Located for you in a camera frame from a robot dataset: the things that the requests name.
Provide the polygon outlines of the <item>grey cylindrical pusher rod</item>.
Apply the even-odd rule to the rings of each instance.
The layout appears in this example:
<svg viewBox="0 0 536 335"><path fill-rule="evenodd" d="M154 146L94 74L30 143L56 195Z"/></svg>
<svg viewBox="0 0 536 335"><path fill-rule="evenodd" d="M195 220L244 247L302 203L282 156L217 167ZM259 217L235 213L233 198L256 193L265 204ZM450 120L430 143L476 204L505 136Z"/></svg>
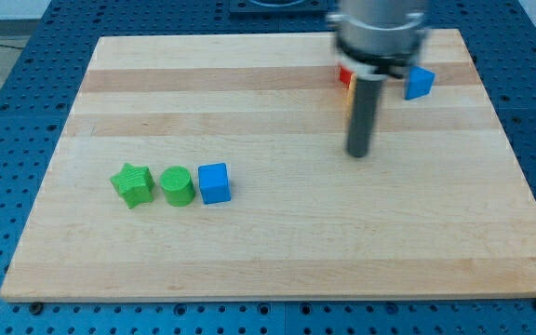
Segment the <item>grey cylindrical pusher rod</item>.
<svg viewBox="0 0 536 335"><path fill-rule="evenodd" d="M369 153L378 104L384 80L370 80L352 75L349 86L350 119L347 127L346 152L355 158Z"/></svg>

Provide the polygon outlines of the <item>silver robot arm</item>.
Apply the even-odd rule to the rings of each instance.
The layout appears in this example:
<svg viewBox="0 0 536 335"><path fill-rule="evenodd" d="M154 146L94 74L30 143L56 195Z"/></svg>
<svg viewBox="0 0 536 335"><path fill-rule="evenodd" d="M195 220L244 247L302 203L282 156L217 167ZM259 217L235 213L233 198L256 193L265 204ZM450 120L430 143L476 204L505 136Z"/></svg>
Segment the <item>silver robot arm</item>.
<svg viewBox="0 0 536 335"><path fill-rule="evenodd" d="M407 0L341 0L327 14L336 58L351 73L346 152L369 154L384 83L404 79L421 57L427 3Z"/></svg>

